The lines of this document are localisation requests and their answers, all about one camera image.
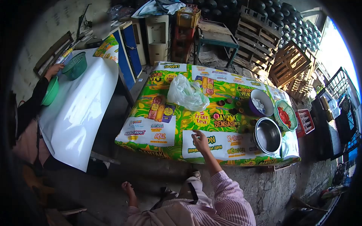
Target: stainless steel bowl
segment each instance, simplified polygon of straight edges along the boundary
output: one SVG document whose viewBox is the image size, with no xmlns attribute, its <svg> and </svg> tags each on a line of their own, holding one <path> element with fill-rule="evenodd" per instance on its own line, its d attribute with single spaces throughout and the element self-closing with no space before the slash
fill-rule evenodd
<svg viewBox="0 0 362 226">
<path fill-rule="evenodd" d="M 263 153 L 274 155 L 282 145 L 282 134 L 273 120 L 260 118 L 255 125 L 254 141 Z"/>
</svg>

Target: green metal table frame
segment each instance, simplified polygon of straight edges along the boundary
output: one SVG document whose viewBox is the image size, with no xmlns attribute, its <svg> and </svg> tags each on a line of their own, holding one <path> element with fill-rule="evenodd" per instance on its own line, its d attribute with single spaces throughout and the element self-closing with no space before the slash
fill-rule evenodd
<svg viewBox="0 0 362 226">
<path fill-rule="evenodd" d="M 215 21 L 208 21 L 208 22 L 212 22 L 216 25 L 220 25 L 223 27 L 226 27 L 223 23 L 219 23 L 219 22 L 215 22 Z M 206 39 L 204 38 L 204 36 L 202 35 L 202 30 L 200 28 L 197 28 L 196 34 L 194 35 L 194 65 L 197 65 L 198 59 L 199 59 L 199 54 L 200 54 L 200 49 L 202 44 L 210 44 L 210 45 L 216 45 L 216 46 L 223 46 L 224 48 L 233 48 L 233 52 L 231 53 L 231 56 L 229 57 L 229 60 L 226 64 L 226 68 L 228 68 L 230 66 L 230 64 L 233 62 L 236 53 L 239 49 L 239 43 L 237 42 L 237 40 L 235 39 L 234 36 L 232 35 L 227 35 L 227 34 L 219 34 L 219 35 L 225 35 L 225 36 L 229 36 L 232 40 L 232 42 L 225 42 L 222 40 L 216 40 L 216 39 Z"/>
</svg>

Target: fruit tea advertisement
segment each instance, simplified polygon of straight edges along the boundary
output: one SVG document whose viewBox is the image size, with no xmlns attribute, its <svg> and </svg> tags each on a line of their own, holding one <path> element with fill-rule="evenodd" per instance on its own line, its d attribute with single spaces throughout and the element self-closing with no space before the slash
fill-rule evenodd
<svg viewBox="0 0 362 226">
<path fill-rule="evenodd" d="M 206 110 L 194 112 L 167 102 L 170 83 L 179 74 L 199 83 L 210 100 Z M 284 91 L 237 74 L 157 62 L 115 143 L 135 152 L 203 164 L 191 138 L 192 130 L 199 129 L 207 134 L 211 152 L 220 165 L 264 166 L 300 161 L 295 132 L 282 133 L 282 148 L 275 156 L 267 156 L 255 146 L 252 132 L 259 117 L 248 105 L 253 89 L 264 91 L 273 102 L 283 99 L 290 104 Z"/>
</svg>

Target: purple bowl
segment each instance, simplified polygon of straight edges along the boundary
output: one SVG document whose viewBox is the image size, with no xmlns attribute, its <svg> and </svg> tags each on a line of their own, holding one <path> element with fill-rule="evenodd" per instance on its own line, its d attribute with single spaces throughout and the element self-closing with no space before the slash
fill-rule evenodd
<svg viewBox="0 0 362 226">
<path fill-rule="evenodd" d="M 256 109 L 256 107 L 253 104 L 252 98 L 260 100 L 261 103 L 263 103 L 265 108 L 265 113 L 261 113 Z M 265 116 L 272 116 L 274 114 L 274 105 L 270 97 L 260 89 L 254 89 L 250 93 L 249 97 L 249 107 L 250 110 L 257 115 L 258 117 L 265 117 Z"/>
</svg>

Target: striped sleeve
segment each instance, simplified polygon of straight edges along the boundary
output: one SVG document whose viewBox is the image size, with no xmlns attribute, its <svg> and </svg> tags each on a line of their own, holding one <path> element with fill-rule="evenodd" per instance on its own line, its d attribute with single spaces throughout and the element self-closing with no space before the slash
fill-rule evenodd
<svg viewBox="0 0 362 226">
<path fill-rule="evenodd" d="M 210 178 L 215 192 L 214 208 L 221 218 L 243 226 L 255 226 L 255 216 L 236 181 L 222 170 Z"/>
<path fill-rule="evenodd" d="M 134 206 L 129 206 L 127 209 L 127 217 L 132 216 L 133 214 L 140 213 L 141 211 Z"/>
</svg>

